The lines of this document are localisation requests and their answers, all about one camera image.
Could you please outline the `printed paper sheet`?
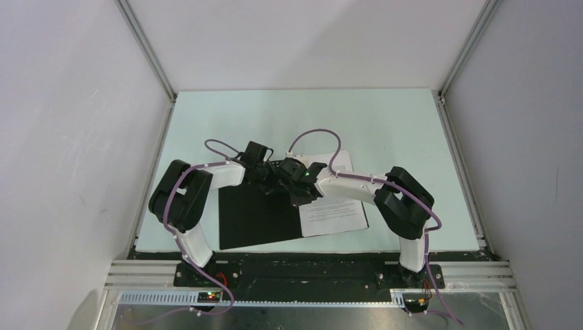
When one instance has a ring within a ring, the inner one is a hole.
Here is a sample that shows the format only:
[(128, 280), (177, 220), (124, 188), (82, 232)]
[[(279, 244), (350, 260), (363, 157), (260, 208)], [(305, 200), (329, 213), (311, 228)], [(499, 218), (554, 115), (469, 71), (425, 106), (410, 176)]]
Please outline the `printed paper sheet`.
[[(305, 165), (312, 162), (329, 163), (332, 153), (319, 155), (296, 154), (294, 158)], [(348, 151), (340, 151), (333, 163), (335, 170), (352, 171), (353, 166)], [(341, 197), (323, 197), (299, 206), (300, 227), (303, 237), (338, 234), (369, 227), (362, 202)]]

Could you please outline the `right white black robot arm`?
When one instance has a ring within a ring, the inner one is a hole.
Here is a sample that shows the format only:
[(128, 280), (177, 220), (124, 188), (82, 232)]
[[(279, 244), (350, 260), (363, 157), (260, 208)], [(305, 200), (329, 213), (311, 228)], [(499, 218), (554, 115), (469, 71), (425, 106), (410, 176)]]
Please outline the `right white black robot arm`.
[(274, 174), (295, 206), (324, 197), (374, 205), (399, 237), (402, 283), (418, 287), (427, 279), (426, 222), (433, 215), (435, 200), (404, 168), (395, 166), (385, 176), (363, 175), (322, 162), (306, 166), (299, 159), (287, 157), (274, 166)]

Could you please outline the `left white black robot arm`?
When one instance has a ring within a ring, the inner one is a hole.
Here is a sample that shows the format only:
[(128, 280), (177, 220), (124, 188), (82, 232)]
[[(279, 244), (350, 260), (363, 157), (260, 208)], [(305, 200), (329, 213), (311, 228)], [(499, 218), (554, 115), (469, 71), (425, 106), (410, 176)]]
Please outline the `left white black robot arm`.
[(209, 286), (217, 277), (217, 267), (209, 263), (214, 252), (200, 225), (209, 192), (241, 185), (272, 154), (272, 148), (249, 142), (244, 151), (218, 162), (191, 165), (175, 159), (154, 189), (148, 210), (171, 233), (182, 258), (193, 265), (190, 276), (199, 285)]

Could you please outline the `red and black file folder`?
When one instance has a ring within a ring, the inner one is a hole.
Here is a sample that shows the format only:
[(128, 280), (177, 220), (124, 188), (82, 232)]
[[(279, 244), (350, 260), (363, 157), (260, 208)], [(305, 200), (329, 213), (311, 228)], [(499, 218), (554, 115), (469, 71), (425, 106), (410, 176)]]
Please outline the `red and black file folder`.
[(278, 243), (302, 236), (299, 207), (278, 184), (265, 195), (256, 184), (219, 189), (219, 247), (222, 250)]

